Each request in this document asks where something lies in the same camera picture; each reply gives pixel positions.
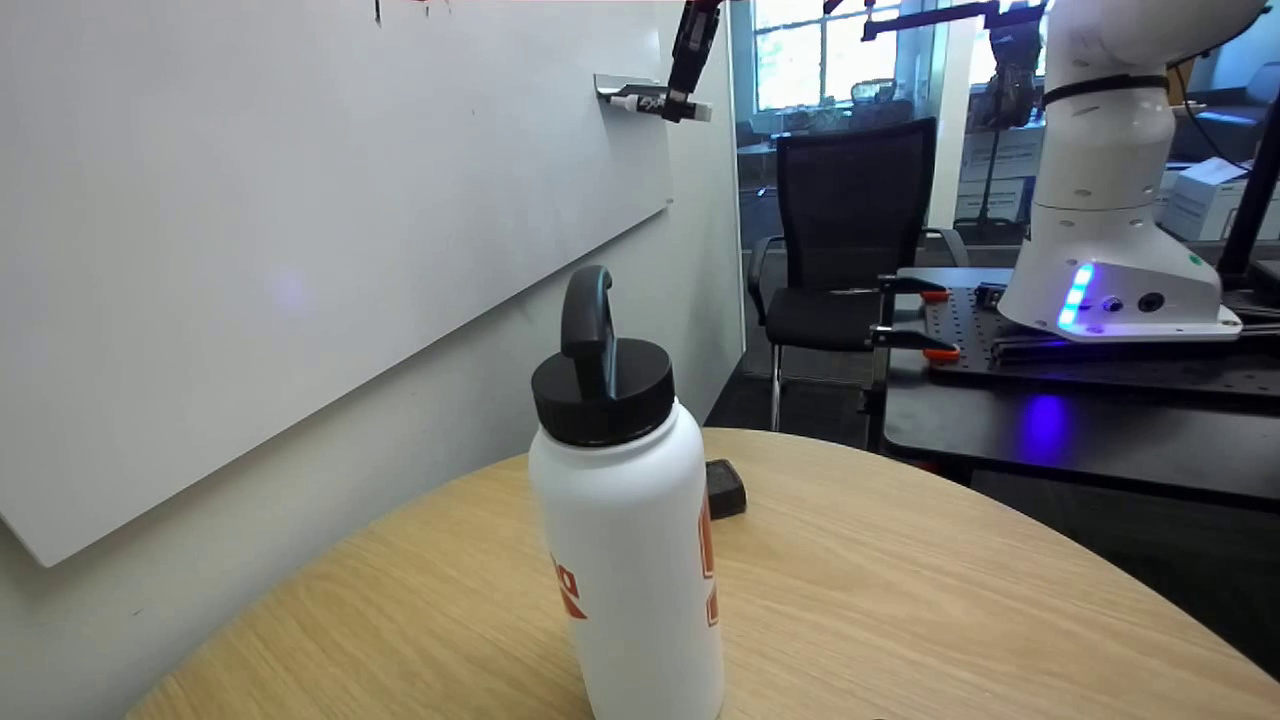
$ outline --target water bottle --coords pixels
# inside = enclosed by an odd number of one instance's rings
[[[671,360],[616,340],[608,273],[568,280],[561,351],[532,372],[530,479],[600,720],[713,720],[720,610],[705,439]]]

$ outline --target black chair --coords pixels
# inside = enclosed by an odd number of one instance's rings
[[[785,347],[873,351],[882,277],[918,261],[933,192],[938,120],[869,131],[777,141],[785,238],[753,255],[750,291],[773,340],[773,409],[780,430]],[[790,247],[790,288],[770,291],[770,247]]]

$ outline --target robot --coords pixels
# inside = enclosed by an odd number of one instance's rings
[[[1077,345],[1238,340],[1222,277],[1155,227],[1164,69],[1242,36],[1266,0],[1056,0],[1043,156],[1001,317]]]

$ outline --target round wooden table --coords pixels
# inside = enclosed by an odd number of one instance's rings
[[[1043,525],[919,470],[710,432],[726,720],[1280,718],[1280,685]],[[526,458],[344,542],[138,718],[589,718]]]

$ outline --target table surface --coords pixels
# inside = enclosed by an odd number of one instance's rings
[[[1035,522],[919,470],[710,432],[726,718],[1280,718],[1280,685]],[[138,718],[589,718],[526,462],[262,595]]]
[[[1010,280],[1010,270],[910,273],[950,288]],[[1278,432],[1278,418],[1191,409],[1160,397],[1136,404],[1071,387],[933,385],[919,351],[891,351],[889,366],[886,445],[959,465],[1280,501]]]

